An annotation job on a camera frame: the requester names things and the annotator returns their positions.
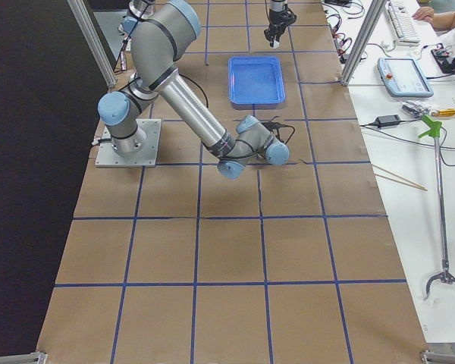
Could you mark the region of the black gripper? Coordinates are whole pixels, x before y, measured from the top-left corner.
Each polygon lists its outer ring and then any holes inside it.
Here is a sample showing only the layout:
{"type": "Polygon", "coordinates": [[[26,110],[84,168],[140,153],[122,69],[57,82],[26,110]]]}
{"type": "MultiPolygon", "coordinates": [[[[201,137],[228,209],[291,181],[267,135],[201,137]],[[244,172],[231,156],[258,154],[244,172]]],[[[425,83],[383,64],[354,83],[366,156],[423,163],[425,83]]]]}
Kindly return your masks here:
{"type": "Polygon", "coordinates": [[[297,20],[291,10],[268,12],[268,28],[264,30],[265,38],[280,38],[285,30],[297,20]]]}

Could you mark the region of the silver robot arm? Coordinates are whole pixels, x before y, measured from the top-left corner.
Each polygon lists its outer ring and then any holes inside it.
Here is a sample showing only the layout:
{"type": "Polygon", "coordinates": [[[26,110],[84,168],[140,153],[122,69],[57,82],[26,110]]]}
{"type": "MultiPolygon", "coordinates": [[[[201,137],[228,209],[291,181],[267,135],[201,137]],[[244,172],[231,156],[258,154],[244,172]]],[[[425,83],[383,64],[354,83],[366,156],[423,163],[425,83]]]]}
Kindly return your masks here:
{"type": "Polygon", "coordinates": [[[279,41],[285,30],[297,21],[297,16],[289,8],[287,1],[271,0],[268,10],[268,28],[265,38],[274,43],[279,41]]]}
{"type": "Polygon", "coordinates": [[[99,155],[110,155],[110,165],[126,167],[155,163],[160,124],[139,116],[162,97],[218,159],[219,172],[230,179],[240,175],[251,159],[263,157],[283,165],[287,145],[252,115],[246,116],[232,136],[200,101],[179,73],[180,60],[200,34],[196,12],[185,1],[168,1],[159,10],[153,1],[131,1],[123,22],[136,67],[128,83],[105,94],[98,112],[110,135],[99,155]]]}

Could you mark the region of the person's hand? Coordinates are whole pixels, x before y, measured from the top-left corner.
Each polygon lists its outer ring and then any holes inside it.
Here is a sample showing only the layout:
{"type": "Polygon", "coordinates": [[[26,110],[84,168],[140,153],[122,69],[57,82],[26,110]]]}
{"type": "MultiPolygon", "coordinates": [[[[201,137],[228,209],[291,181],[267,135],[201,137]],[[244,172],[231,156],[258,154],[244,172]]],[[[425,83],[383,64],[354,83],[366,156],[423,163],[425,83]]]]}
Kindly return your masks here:
{"type": "Polygon", "coordinates": [[[420,7],[413,15],[412,18],[418,21],[432,22],[435,15],[435,10],[431,7],[420,7]]]}

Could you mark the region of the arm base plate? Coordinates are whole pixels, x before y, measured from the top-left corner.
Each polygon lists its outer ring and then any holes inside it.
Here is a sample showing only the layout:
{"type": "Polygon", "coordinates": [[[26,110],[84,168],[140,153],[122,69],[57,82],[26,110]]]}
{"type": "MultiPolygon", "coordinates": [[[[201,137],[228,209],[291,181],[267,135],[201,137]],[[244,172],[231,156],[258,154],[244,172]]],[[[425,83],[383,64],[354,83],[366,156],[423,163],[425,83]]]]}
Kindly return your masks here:
{"type": "Polygon", "coordinates": [[[137,118],[136,133],[123,140],[112,138],[104,129],[106,142],[99,144],[98,168],[154,168],[158,158],[162,119],[137,118]]]}

